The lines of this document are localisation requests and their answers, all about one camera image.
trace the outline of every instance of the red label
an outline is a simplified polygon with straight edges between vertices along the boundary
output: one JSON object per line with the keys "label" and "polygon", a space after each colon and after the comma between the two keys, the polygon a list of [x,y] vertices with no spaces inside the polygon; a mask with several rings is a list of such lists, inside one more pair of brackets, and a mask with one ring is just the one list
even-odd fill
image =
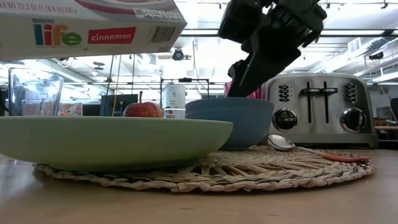
{"label": "red label", "polygon": [[136,34],[135,27],[88,31],[89,44],[131,44]]}

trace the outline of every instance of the woven placemat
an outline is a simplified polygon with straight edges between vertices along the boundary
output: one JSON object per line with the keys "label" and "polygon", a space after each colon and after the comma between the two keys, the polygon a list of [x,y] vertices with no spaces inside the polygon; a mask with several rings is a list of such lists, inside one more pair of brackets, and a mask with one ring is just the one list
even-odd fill
{"label": "woven placemat", "polygon": [[[345,152],[323,152],[356,157]],[[374,172],[369,161],[333,162],[311,152],[280,152],[268,146],[254,146],[248,151],[216,151],[193,166],[141,173],[69,172],[43,164],[35,164],[34,167],[56,179],[82,180],[134,190],[170,189],[172,192],[319,187],[358,179]]]}

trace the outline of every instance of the green plate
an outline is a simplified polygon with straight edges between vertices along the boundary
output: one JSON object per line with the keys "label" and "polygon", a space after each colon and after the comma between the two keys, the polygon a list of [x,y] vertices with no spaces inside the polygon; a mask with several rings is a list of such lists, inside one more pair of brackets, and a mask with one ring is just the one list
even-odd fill
{"label": "green plate", "polygon": [[64,170],[176,166],[219,149],[233,123],[190,119],[0,117],[0,154]]}

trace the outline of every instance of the stainless steel toaster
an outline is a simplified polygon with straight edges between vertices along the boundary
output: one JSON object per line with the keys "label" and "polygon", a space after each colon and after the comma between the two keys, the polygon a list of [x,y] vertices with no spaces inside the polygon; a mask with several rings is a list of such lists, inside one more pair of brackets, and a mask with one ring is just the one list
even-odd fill
{"label": "stainless steel toaster", "polygon": [[368,86],[354,75],[286,74],[264,84],[275,104],[269,134],[294,143],[377,146]]}

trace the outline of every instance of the spoon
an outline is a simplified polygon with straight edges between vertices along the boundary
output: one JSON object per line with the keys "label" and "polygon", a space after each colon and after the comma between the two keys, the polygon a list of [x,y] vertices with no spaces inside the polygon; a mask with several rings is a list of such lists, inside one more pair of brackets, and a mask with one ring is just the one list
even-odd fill
{"label": "spoon", "polygon": [[287,140],[285,137],[276,135],[276,134],[271,134],[268,136],[268,144],[272,146],[273,148],[279,150],[279,151],[289,151],[291,149],[301,149],[307,152],[311,152],[314,154],[318,154],[322,156],[325,159],[329,159],[331,161],[338,161],[338,162],[358,162],[358,161],[366,161],[370,160],[371,157],[350,157],[350,156],[339,156],[339,155],[334,155],[334,154],[328,154],[324,152],[318,152],[313,149],[307,149],[304,147],[297,147],[294,143],[291,141]]}

